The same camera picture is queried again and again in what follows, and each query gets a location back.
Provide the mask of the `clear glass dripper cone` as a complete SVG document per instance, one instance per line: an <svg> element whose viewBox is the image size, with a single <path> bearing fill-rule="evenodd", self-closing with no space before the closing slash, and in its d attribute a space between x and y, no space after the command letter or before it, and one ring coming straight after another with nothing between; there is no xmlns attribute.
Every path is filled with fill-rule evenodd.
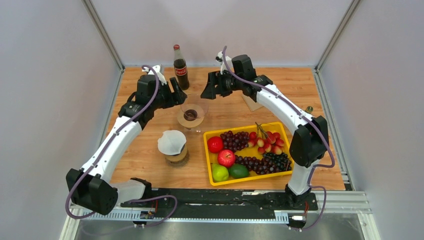
<svg viewBox="0 0 424 240"><path fill-rule="evenodd" d="M190 93L180 108L183 119L188 122L194 122L195 120L204 119L209 110L209 105L206 99L202 99L199 94Z"/></svg>

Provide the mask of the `white paper coffee filter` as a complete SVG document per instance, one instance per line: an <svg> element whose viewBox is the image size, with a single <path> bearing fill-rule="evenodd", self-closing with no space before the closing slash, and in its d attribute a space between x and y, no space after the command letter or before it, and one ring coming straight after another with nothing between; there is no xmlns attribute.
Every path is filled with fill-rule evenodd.
<svg viewBox="0 0 424 240"><path fill-rule="evenodd" d="M158 150L169 156L179 155L187 142L186 136L178 130L166 130L157 140Z"/></svg>

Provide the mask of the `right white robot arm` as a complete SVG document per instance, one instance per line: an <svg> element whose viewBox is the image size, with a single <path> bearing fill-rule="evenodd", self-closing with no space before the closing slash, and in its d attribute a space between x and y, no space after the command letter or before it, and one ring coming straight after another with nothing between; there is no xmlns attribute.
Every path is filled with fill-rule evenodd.
<svg viewBox="0 0 424 240"><path fill-rule="evenodd" d="M286 186L286 204L298 209L310 191L313 171L325 153L330 153L328 122L323 116L314 117L289 100L266 75L258 75L251 58L246 55L229 57L220 51L216 56L218 71L208 73L201 98L213 100L227 97L234 91L271 111L291 132L289 154L294 170Z"/></svg>

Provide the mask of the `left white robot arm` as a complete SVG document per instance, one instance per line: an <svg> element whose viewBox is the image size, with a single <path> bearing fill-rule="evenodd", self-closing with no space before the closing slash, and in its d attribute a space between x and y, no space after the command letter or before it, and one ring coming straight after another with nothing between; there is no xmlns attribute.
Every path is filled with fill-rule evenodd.
<svg viewBox="0 0 424 240"><path fill-rule="evenodd" d="M125 202L135 201L140 207L152 203L153 193L146 189L146 180L133 177L115 184L110 184L110 180L127 148L154 117L155 110L181 105L186 98L174 77L165 80L161 74L149 73L139 78L136 91L120 108L99 149L80 169L72 168L66 174L69 194L65 210L70 217L71 203L102 215Z"/></svg>

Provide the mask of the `brown paper coffee filter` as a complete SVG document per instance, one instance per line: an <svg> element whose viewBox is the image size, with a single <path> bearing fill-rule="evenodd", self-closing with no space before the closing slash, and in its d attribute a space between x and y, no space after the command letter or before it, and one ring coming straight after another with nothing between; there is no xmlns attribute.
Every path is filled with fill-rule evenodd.
<svg viewBox="0 0 424 240"><path fill-rule="evenodd" d="M243 100L245 101L247 107L250 109L250 111L254 112L260 108L262 108L263 106L255 101L253 101L250 97L242 95L241 96L243 98Z"/></svg>

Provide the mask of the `cola glass bottle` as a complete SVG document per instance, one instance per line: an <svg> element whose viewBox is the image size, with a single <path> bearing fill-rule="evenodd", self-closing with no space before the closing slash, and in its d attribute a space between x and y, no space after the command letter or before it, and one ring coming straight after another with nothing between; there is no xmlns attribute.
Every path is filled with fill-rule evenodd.
<svg viewBox="0 0 424 240"><path fill-rule="evenodd" d="M187 90L190 87L187 63L183 57L179 44L175 44L173 46L173 50L174 50L174 60L173 60L174 73L176 75L176 78L178 80L178 83L181 89Z"/></svg>

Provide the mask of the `small clear glass cup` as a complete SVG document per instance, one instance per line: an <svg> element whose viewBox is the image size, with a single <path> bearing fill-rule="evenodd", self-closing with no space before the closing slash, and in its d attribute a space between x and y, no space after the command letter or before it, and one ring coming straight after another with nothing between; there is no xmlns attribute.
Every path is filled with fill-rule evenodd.
<svg viewBox="0 0 424 240"><path fill-rule="evenodd" d="M193 134L201 134L202 128L198 125L198 126L194 126L194 127L186 127L185 130L189 133L193 133Z"/></svg>

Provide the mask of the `upper red grape bunch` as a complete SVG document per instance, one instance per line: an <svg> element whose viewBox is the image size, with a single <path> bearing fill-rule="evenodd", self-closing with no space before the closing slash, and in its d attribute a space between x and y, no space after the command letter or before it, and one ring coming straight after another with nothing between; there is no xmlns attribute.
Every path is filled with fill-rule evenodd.
<svg viewBox="0 0 424 240"><path fill-rule="evenodd" d="M223 149L230 150L233 153L241 151L247 148L249 141L249 133L246 131L239 131L234 133L229 130L220 134L220 138L223 142Z"/></svg>

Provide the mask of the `red apple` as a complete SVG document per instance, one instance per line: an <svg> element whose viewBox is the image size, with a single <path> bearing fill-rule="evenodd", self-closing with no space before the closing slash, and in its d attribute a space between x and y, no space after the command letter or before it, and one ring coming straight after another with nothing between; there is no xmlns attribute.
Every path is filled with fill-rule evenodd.
<svg viewBox="0 0 424 240"><path fill-rule="evenodd" d="M217 162L219 165L230 168L236 162L235 154L229 149L221 150L217 155Z"/></svg>

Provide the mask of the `red cherries bunch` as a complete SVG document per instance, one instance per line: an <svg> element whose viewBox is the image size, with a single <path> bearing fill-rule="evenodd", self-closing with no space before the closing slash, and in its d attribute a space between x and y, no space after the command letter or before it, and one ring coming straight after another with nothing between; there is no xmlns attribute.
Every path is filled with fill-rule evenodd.
<svg viewBox="0 0 424 240"><path fill-rule="evenodd" d="M289 153L287 136L280 122L254 124L245 131L248 133L247 148L253 153L277 156Z"/></svg>

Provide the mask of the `yellow plastic tray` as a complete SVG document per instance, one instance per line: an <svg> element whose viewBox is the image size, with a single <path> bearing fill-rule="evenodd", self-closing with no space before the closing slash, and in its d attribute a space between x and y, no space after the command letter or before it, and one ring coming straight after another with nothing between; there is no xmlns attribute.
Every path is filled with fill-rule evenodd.
<svg viewBox="0 0 424 240"><path fill-rule="evenodd" d="M212 164L218 164L217 158L218 158L218 153L211 153L208 150L208 146L207 146L207 140L211 137L215 137L215 136L220 136L220 134L227 132L227 131L232 131L234 133L237 132L246 132L246 128L248 128L249 126L243 126L243 127L235 127L235 128L227 128L227 129L221 129L221 130L212 130L212 131L207 131L203 134L203 141L204 141L204 148L205 148L205 152L206 152L206 162L207 162L207 170L208 170L208 175L209 175L209 182L212 186L223 186L223 185L229 185L229 184L235 184L235 183L241 183L241 182L247 182L247 181L254 181L254 180L259 180L259 179L266 179L266 178L271 178L271 177L279 177L279 176L289 176L293 173L294 170L294 162L292 160L292 157L290 156L289 153L289 142L288 142L288 138L286 136L287 139L287 144L288 144L288 157L290 160L292 160L292 171L286 171L286 172L278 172L278 173L271 173L271 174L264 174L264 175L257 175L254 172L250 172L248 177L244 177L244 178L239 178L239 179L235 179L233 177L231 177L229 175L229 178L227 181L222 181L222 182L214 182L213 178L212 178L212 170L211 170L211 165ZM261 159L263 154L257 154L252 152L252 150L249 150L248 148L244 148L240 151L236 151L234 152L235 155L238 156L243 156L243 157L256 157Z"/></svg>

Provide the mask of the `green lime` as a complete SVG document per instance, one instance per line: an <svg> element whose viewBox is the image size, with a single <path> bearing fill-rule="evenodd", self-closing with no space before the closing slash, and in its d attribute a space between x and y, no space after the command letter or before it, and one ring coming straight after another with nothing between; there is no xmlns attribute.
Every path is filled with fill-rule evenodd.
<svg viewBox="0 0 424 240"><path fill-rule="evenodd" d="M228 169L217 163L211 165L211 175L213 181L216 183L227 181L230 176Z"/></svg>

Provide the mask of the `lower dark grape bunch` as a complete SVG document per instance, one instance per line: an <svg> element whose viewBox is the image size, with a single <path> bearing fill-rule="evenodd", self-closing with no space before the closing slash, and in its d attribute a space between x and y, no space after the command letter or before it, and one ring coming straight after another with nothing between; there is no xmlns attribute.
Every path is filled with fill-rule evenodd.
<svg viewBox="0 0 424 240"><path fill-rule="evenodd" d="M249 173L255 173L257 175L292 171L292 162L287 153L264 153L261 159L254 156L235 155L235 166L237 168L242 166L242 170L246 169Z"/></svg>

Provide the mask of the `green glass bottle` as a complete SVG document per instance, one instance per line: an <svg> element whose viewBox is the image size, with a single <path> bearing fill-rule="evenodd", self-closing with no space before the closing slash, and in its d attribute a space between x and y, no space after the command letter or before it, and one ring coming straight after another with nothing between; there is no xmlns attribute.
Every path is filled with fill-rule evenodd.
<svg viewBox="0 0 424 240"><path fill-rule="evenodd" d="M305 112L308 113L308 114L311 114L313 112L313 110L314 110L314 108L309 105L309 106L306 107Z"/></svg>

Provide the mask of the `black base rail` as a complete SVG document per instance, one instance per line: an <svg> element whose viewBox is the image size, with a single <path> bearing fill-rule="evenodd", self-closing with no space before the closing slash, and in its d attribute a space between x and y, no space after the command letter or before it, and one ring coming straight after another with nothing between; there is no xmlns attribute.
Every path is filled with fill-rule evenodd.
<svg viewBox="0 0 424 240"><path fill-rule="evenodd" d="M185 219L272 219L276 211L318 210L314 193L303 202L293 203L283 191L254 191L236 189L156 188L146 199L164 196L148 202L124 202L121 207L156 210L156 217Z"/></svg>

